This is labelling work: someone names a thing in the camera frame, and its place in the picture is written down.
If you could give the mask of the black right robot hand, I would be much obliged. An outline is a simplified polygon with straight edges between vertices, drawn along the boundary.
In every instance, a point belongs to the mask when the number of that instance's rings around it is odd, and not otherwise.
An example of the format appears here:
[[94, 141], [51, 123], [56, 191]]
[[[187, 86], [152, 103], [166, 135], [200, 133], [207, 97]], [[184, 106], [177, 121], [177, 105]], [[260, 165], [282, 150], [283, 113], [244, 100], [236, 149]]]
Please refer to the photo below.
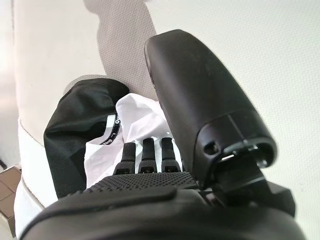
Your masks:
[[147, 40], [157, 101], [107, 78], [60, 99], [44, 147], [58, 200], [23, 240], [303, 240], [277, 145], [220, 60], [180, 29]]

